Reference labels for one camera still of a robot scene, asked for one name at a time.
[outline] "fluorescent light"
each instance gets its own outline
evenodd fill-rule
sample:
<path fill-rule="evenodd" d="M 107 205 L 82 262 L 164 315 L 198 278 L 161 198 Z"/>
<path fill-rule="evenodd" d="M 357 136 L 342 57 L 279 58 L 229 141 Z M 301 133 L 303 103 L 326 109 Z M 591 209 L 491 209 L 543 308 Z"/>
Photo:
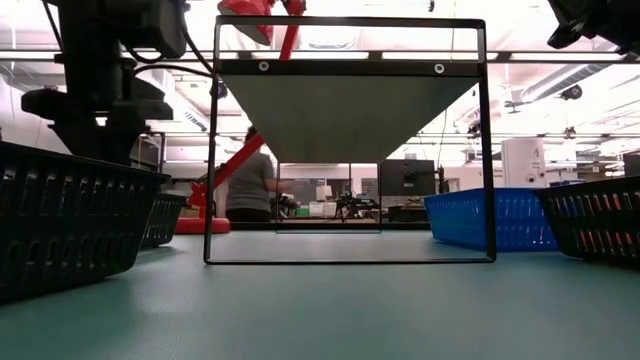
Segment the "fluorescent light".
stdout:
<path fill-rule="evenodd" d="M 261 51 L 251 53 L 254 59 L 275 60 L 280 57 L 278 51 Z M 364 60 L 369 57 L 366 51 L 304 51 L 293 52 L 292 59 L 350 59 Z"/>
<path fill-rule="evenodd" d="M 31 60 L 31 61 L 53 61 L 53 57 L 60 53 L 60 51 L 49 51 L 49 50 L 34 50 L 34 51 L 1 51 L 0 50 L 0 60 Z M 149 51 L 149 50 L 139 50 L 138 53 L 141 56 L 148 58 L 157 58 L 160 56 L 160 53 L 157 51 Z M 124 57 L 131 58 L 131 55 L 127 52 L 123 52 Z M 238 53 L 235 51 L 221 51 L 220 59 L 237 59 Z M 209 56 L 207 60 L 213 61 L 213 59 Z M 188 51 L 181 58 L 180 61 L 187 62 L 197 62 L 199 61 L 196 55 Z"/>
<path fill-rule="evenodd" d="M 165 164 L 205 164 L 207 160 L 167 160 Z"/>
<path fill-rule="evenodd" d="M 620 166 L 624 166 L 624 161 L 619 161 L 619 162 L 617 162 L 615 164 L 607 165 L 607 166 L 605 166 L 605 168 L 614 169 L 614 168 L 617 168 L 617 167 L 620 167 Z"/>
<path fill-rule="evenodd" d="M 498 53 L 487 53 L 487 60 L 494 60 Z M 407 52 L 384 52 L 382 58 L 385 60 L 478 60 L 477 52 L 457 52 L 457 51 L 407 51 Z"/>
<path fill-rule="evenodd" d="M 624 176 L 624 171 L 607 171 L 604 176 Z"/>
<path fill-rule="evenodd" d="M 535 53 L 514 53 L 510 60 L 517 61 L 616 61 L 622 56 L 616 53 L 563 53 L 563 52 L 535 52 Z"/>
<path fill-rule="evenodd" d="M 165 133 L 166 137 L 181 137 L 181 138 L 189 138 L 189 137 L 209 137 L 209 133 Z"/>

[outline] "black plastic basket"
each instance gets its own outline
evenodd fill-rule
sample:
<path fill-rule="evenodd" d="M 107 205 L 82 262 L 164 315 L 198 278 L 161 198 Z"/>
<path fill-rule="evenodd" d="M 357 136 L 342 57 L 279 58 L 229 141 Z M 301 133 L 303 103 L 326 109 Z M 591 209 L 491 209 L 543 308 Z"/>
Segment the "black plastic basket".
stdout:
<path fill-rule="evenodd" d="M 185 196 L 164 193 L 156 195 L 142 246 L 158 247 L 171 242 L 178 217 L 180 217 L 180 210 L 184 207 L 186 200 Z"/>
<path fill-rule="evenodd" d="M 0 301 L 133 266 L 167 176 L 0 143 Z"/>
<path fill-rule="evenodd" d="M 640 177 L 535 190 L 568 256 L 640 264 Z"/>

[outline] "blue plastic basket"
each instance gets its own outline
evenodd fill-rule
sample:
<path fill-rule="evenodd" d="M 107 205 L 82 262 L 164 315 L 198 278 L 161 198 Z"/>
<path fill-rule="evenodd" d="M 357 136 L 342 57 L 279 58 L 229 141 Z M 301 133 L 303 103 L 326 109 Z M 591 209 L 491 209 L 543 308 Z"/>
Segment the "blue plastic basket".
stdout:
<path fill-rule="evenodd" d="M 441 242 L 486 249 L 483 189 L 425 198 L 433 237 Z M 531 189 L 496 188 L 498 251 L 557 250 L 540 202 Z"/>

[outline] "red object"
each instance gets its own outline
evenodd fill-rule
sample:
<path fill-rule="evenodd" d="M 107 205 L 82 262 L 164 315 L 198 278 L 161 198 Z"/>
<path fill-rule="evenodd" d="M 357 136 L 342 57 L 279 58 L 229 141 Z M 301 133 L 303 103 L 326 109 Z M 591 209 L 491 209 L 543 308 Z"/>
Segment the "red object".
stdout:
<path fill-rule="evenodd" d="M 222 15 L 271 16 L 274 3 L 275 0 L 222 0 L 218 3 L 218 10 Z M 258 44 L 269 46 L 273 41 L 271 25 L 236 25 L 236 28 Z"/>
<path fill-rule="evenodd" d="M 222 0 L 218 3 L 218 10 L 222 15 L 262 15 L 270 16 L 271 8 L 275 4 L 275 0 Z M 287 2 L 287 13 L 291 16 L 302 16 L 306 10 L 306 3 L 304 0 L 289 0 Z M 273 40 L 273 27 L 272 26 L 236 26 L 238 31 L 244 33 L 255 42 L 262 45 L 271 45 Z M 282 49 L 280 50 L 280 60 L 291 59 L 293 48 L 295 46 L 296 38 L 298 36 L 298 26 L 293 25 L 287 27 L 287 32 L 284 37 Z M 222 184 L 233 172 L 244 163 L 251 154 L 256 152 L 260 147 L 264 145 L 264 139 L 259 134 L 251 138 L 243 147 L 235 153 L 229 161 L 225 163 L 225 166 L 220 167 L 218 171 L 214 173 L 213 177 L 213 189 L 215 190 L 220 184 Z M 202 226 L 204 226 L 204 218 L 206 217 L 207 206 L 207 184 L 193 183 L 191 185 L 193 191 L 191 197 L 189 197 L 189 203 L 200 207 L 200 220 L 202 220 Z"/>
<path fill-rule="evenodd" d="M 227 219 L 211 219 L 211 232 L 226 234 L 231 231 L 231 223 Z M 176 223 L 176 234 L 202 235 L 204 234 L 204 218 L 180 218 Z"/>

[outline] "ceiling duct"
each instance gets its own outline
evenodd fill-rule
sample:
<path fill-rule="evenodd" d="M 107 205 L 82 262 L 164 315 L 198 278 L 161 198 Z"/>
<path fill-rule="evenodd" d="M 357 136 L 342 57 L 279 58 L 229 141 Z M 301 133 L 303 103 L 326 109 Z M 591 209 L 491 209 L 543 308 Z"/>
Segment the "ceiling duct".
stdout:
<path fill-rule="evenodd" d="M 188 121 L 197 126 L 200 131 L 209 130 L 209 120 L 180 94 L 174 93 L 172 97 L 165 98 L 165 101 L 173 108 L 174 121 Z"/>
<path fill-rule="evenodd" d="M 611 43 L 606 43 L 596 47 L 594 51 L 614 51 L 615 49 L 617 49 L 617 46 Z M 520 95 L 522 102 L 525 104 L 532 103 L 553 94 L 557 94 L 573 85 L 576 85 L 580 81 L 601 72 L 611 65 L 612 64 L 572 64 L 564 66 L 539 82 L 527 87 Z"/>

